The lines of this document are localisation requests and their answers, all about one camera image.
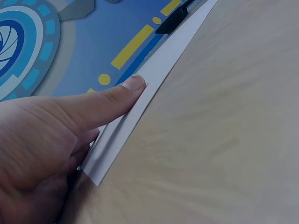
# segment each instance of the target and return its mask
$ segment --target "yellow dot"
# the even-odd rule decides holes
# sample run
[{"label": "yellow dot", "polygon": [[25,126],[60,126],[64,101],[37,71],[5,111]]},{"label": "yellow dot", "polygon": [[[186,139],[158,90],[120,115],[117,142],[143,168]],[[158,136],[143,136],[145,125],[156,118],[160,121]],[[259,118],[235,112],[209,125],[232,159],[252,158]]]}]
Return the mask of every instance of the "yellow dot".
[{"label": "yellow dot", "polygon": [[155,24],[161,24],[161,23],[162,23],[162,20],[161,20],[160,18],[158,18],[158,17],[154,17],[154,18],[153,18],[153,22],[154,22]]},{"label": "yellow dot", "polygon": [[102,85],[109,85],[109,83],[111,82],[111,78],[108,74],[101,74],[99,76],[99,83]]},{"label": "yellow dot", "polygon": [[95,90],[93,90],[93,89],[89,89],[87,92],[88,92],[88,93],[91,93],[91,92],[95,92]]}]

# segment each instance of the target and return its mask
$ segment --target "white paper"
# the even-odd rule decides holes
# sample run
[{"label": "white paper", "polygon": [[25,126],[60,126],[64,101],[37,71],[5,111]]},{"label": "white paper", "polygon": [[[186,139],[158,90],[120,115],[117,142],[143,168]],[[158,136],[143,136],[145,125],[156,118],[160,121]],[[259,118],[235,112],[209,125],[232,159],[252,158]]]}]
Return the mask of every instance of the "white paper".
[{"label": "white paper", "polygon": [[132,110],[106,126],[81,168],[99,186],[126,143],[138,120],[175,63],[210,13],[217,0],[208,0],[175,31],[137,71],[147,87]]}]

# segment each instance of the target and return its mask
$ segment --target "hand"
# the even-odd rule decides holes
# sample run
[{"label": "hand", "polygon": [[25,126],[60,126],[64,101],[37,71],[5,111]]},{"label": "hand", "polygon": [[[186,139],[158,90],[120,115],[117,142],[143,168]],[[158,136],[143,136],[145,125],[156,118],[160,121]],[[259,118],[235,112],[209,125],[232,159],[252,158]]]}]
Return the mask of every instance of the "hand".
[{"label": "hand", "polygon": [[54,223],[97,127],[127,113],[140,76],[103,92],[0,103],[0,223]]}]

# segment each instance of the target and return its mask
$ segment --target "yellow line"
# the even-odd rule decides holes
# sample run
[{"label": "yellow line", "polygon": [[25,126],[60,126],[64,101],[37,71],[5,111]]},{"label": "yellow line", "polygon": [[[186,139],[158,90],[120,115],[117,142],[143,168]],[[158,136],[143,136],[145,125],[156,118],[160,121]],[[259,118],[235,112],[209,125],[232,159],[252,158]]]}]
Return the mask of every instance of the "yellow line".
[{"label": "yellow line", "polygon": [[169,16],[169,14],[172,13],[172,11],[178,7],[181,2],[181,0],[171,0],[171,2],[161,10],[161,13],[165,16]]},{"label": "yellow line", "polygon": [[143,27],[142,30],[140,30],[140,32],[118,54],[118,56],[116,56],[111,64],[120,70],[153,31],[154,28],[150,25]]}]

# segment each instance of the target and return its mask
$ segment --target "table surface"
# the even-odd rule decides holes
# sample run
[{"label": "table surface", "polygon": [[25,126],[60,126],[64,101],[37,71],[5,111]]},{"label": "table surface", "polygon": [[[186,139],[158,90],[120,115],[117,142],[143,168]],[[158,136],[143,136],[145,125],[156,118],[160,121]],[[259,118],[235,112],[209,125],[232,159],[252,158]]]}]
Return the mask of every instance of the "table surface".
[{"label": "table surface", "polygon": [[298,223],[298,12],[297,0],[219,0],[61,223]]}]

